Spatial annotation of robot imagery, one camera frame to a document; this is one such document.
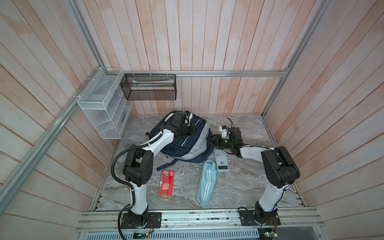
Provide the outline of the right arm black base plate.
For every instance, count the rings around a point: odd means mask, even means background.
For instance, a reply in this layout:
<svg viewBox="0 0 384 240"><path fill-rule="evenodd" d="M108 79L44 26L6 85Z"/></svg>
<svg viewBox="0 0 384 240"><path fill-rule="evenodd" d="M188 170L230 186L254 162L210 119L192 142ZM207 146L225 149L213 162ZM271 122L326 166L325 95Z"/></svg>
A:
<svg viewBox="0 0 384 240"><path fill-rule="evenodd" d="M277 210L272 212L263 212L256 210L238 210L242 226L280 226L281 220Z"/></svg>

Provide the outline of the light green calculator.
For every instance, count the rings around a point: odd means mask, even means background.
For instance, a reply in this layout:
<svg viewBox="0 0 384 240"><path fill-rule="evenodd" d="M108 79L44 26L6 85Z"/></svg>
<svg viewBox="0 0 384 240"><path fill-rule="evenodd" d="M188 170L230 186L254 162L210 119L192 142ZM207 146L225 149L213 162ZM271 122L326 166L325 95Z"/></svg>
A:
<svg viewBox="0 0 384 240"><path fill-rule="evenodd" d="M218 173L228 173L229 170L229 161L227 153L223 150L214 150L216 169Z"/></svg>

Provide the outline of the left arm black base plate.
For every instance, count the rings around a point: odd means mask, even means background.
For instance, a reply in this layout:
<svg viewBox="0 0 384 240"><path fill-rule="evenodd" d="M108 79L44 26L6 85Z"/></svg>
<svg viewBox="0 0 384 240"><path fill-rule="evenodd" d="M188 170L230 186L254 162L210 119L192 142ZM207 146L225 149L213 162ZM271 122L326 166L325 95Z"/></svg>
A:
<svg viewBox="0 0 384 240"><path fill-rule="evenodd" d="M161 227L162 213L149 212L143 215L134 214L132 211L123 214L122 229L159 229Z"/></svg>

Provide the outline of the light blue pencil pouch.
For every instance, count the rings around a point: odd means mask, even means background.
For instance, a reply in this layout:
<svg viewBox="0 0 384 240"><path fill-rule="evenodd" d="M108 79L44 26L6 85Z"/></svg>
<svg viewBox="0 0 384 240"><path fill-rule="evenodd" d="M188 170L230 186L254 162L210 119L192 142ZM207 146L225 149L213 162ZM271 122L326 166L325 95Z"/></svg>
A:
<svg viewBox="0 0 384 240"><path fill-rule="evenodd" d="M213 160L206 160L203 164L196 197L202 208L206 207L211 200L217 180L217 173L215 162Z"/></svg>

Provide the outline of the red rectangular box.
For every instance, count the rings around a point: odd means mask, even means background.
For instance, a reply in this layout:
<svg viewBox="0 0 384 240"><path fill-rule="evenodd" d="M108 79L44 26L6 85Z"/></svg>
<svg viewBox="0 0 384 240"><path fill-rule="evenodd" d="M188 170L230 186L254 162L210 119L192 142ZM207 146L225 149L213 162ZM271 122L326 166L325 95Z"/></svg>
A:
<svg viewBox="0 0 384 240"><path fill-rule="evenodd" d="M175 171L163 170L158 190L159 198L171 198L173 195Z"/></svg>

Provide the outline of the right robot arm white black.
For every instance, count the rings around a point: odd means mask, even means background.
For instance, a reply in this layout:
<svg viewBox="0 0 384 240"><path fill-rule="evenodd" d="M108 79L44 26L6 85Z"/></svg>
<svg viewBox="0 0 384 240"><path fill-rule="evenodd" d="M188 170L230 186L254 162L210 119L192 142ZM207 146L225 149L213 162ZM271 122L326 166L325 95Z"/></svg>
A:
<svg viewBox="0 0 384 240"><path fill-rule="evenodd" d="M243 143L239 128L225 127L221 134L207 137L207 141L219 150L229 150L238 158L262 162L269 181L262 197L256 202L254 217L258 224L265 224L278 216L278 203L284 192L300 177L300 170L284 146L273 149Z"/></svg>

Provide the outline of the navy blue student backpack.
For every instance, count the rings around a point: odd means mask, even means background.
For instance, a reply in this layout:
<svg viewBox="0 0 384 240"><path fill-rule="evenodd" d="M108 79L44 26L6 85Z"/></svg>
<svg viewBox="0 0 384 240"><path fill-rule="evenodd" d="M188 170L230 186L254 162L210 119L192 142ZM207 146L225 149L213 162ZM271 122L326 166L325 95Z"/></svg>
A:
<svg viewBox="0 0 384 240"><path fill-rule="evenodd" d="M150 132L146 133L150 139L155 137L161 130L166 129L166 118L169 114L167 114ZM178 161L198 164L208 159L214 150L214 146L207 142L207 137L213 135L210 129L210 124L205 119L196 115L192 118L192 124L196 126L197 132L195 135L179 138L174 137L174 140L171 143L161 149L161 153L172 157L174 160L171 163L157 167L157 171L164 170Z"/></svg>

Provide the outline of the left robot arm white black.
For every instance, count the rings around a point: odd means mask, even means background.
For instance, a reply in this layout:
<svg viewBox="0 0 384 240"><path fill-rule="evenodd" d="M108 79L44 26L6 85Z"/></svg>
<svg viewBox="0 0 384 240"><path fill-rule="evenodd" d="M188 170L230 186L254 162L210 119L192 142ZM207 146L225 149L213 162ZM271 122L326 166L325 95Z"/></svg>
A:
<svg viewBox="0 0 384 240"><path fill-rule="evenodd" d="M131 190L130 211L141 217L148 210L146 184L153 174L154 157L175 138L193 136L196 127L192 124L193 114L174 111L160 123L159 132L146 143L127 150L123 174L124 182Z"/></svg>

